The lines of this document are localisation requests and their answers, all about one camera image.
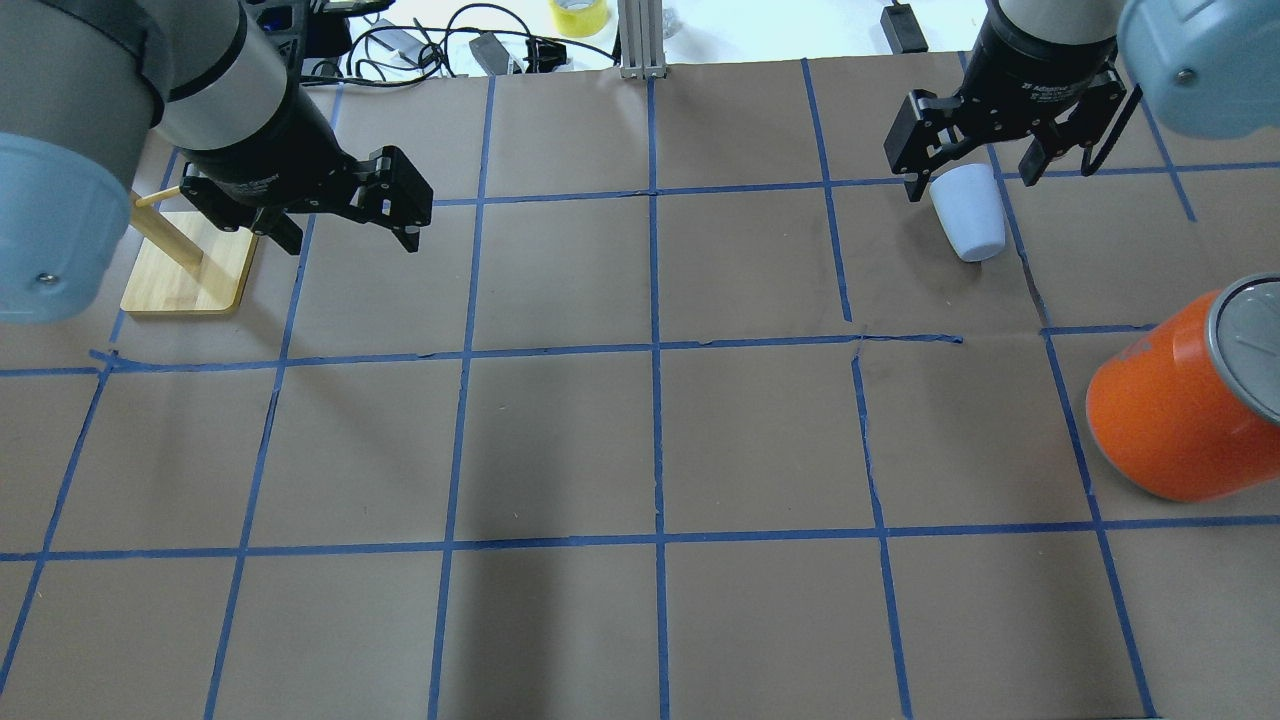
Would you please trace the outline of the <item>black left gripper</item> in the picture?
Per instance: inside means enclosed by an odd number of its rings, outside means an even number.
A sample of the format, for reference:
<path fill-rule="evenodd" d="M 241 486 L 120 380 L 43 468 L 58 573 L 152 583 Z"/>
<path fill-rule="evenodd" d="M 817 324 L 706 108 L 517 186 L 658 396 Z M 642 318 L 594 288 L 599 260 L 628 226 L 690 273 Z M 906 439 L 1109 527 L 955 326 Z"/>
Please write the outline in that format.
<path fill-rule="evenodd" d="M 389 231 L 406 252 L 420 250 L 433 220 L 434 190 L 397 146 L 358 161 L 337 142 L 314 105 L 284 105 L 248 138 L 224 149 L 182 149 L 180 192 L 214 225 L 252 229 L 287 255 L 305 232 L 287 214 L 323 211 Z"/>

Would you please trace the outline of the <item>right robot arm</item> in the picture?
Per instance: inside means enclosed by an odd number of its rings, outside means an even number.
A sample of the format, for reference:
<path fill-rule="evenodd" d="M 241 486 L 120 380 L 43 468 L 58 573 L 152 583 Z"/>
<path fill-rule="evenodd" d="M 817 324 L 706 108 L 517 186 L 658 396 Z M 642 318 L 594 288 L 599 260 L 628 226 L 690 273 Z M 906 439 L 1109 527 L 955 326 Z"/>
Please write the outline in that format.
<path fill-rule="evenodd" d="M 1140 102 L 1178 135 L 1240 138 L 1275 127 L 1275 1 L 991 1 L 959 87 L 908 94 L 884 138 L 918 201 L 941 167 L 1025 140 L 1036 184 L 1073 149 L 1092 176 Z"/>

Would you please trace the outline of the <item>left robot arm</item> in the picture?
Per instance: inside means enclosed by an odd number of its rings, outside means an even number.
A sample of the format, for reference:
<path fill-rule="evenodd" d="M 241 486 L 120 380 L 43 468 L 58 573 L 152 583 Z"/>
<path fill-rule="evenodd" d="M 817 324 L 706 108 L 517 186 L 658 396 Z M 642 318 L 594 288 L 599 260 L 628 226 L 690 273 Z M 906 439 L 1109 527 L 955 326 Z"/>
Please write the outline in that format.
<path fill-rule="evenodd" d="M 214 228 L 301 251 L 297 214 L 388 229 L 408 251 L 433 188 L 404 152 L 346 152 L 305 63 L 351 49 L 383 1 L 5 1 L 3 320 L 55 323 L 97 297 L 140 202 L 150 132 L 187 160 Z"/>

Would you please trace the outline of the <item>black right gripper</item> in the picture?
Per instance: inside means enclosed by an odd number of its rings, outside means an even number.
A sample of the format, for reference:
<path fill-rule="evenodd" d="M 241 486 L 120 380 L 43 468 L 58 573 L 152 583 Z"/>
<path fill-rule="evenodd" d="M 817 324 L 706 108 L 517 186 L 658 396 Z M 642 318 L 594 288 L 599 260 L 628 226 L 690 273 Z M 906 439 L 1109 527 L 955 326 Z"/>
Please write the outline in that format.
<path fill-rule="evenodd" d="M 1071 149 L 1083 150 L 1080 176 L 1102 169 L 1129 122 L 1129 92 L 1115 68 L 1123 6 L 989 1 L 960 97 L 908 92 L 884 138 L 908 201 L 922 201 L 940 168 L 966 155 L 966 136 L 1009 141 L 1032 133 L 1018 165 L 1027 187 Z"/>

